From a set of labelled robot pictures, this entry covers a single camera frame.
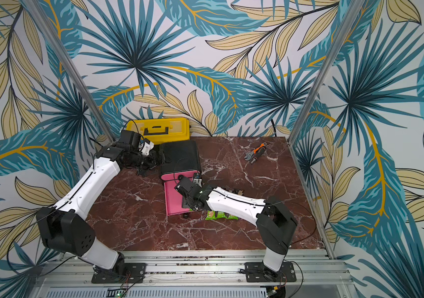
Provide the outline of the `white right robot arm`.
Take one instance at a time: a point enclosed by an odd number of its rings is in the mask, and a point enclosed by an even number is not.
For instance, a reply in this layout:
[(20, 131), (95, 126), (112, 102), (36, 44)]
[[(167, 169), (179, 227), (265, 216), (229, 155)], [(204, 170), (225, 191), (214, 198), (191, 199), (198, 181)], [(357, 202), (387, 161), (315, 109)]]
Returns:
[(175, 190), (193, 210), (224, 212), (253, 224), (266, 246), (264, 268), (280, 270), (298, 225), (282, 201), (240, 196), (219, 186), (201, 186), (184, 176), (179, 178)]

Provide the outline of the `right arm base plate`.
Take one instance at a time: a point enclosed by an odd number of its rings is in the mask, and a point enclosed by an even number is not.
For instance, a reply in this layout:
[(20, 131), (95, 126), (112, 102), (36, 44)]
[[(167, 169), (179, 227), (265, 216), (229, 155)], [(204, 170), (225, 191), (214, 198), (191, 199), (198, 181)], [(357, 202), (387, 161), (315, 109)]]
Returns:
[(297, 280), (293, 263), (290, 261), (284, 261), (277, 272), (265, 267), (261, 262), (247, 262), (239, 272), (246, 276), (248, 283), (285, 283)]

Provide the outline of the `green cookie packet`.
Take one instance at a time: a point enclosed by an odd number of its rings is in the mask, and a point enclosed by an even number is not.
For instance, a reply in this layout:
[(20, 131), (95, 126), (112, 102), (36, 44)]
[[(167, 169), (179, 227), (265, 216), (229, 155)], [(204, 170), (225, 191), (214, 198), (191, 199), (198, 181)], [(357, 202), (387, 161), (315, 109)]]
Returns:
[(228, 217), (224, 212), (215, 212), (214, 215), (216, 219), (226, 219)]
[(236, 217), (236, 216), (232, 216), (232, 215), (228, 215), (228, 216), (226, 216), (226, 219), (228, 219), (228, 220), (239, 220), (239, 218), (238, 218), (238, 217)]
[(208, 211), (205, 220), (206, 221), (216, 220), (216, 214), (217, 214), (217, 212), (215, 212), (215, 211)]

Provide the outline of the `black drawer cabinet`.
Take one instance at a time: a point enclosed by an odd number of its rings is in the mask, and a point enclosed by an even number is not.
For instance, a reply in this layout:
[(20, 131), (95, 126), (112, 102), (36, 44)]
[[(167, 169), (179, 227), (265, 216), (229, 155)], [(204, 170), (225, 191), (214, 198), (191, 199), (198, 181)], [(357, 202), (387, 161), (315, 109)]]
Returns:
[(160, 152), (164, 156), (161, 175), (182, 171), (202, 171), (197, 143), (194, 140), (161, 144)]

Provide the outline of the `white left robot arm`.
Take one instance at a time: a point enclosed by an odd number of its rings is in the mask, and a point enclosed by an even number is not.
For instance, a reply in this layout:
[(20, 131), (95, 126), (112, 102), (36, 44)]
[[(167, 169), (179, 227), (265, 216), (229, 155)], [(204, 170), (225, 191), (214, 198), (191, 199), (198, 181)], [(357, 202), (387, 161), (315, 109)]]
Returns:
[(154, 147), (141, 134), (122, 130), (118, 141), (96, 152), (79, 182), (60, 201), (36, 214), (43, 245), (71, 253), (98, 271), (125, 275), (124, 256), (100, 242), (86, 220), (95, 201), (121, 170), (135, 168), (143, 174), (160, 165), (162, 158)]

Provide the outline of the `pink top drawer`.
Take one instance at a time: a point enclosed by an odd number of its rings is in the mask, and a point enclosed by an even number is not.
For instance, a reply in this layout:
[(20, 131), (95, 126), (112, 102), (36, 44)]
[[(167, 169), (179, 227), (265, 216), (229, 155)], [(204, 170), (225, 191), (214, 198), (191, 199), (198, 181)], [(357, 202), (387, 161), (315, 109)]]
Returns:
[(194, 175), (199, 175), (200, 171), (198, 170), (192, 170), (192, 171), (180, 171), (180, 172), (174, 172), (174, 173), (167, 173), (161, 175), (162, 181), (175, 181), (179, 182), (180, 177), (183, 176), (185, 178), (193, 179)]

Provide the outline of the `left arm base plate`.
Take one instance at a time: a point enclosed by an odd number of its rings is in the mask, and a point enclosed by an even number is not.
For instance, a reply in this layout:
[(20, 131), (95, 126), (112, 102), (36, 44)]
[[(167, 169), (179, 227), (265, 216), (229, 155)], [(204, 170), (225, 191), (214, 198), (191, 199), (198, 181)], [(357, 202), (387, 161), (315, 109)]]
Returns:
[(145, 263), (125, 263), (119, 268), (102, 269), (94, 267), (92, 284), (142, 283), (145, 278)]

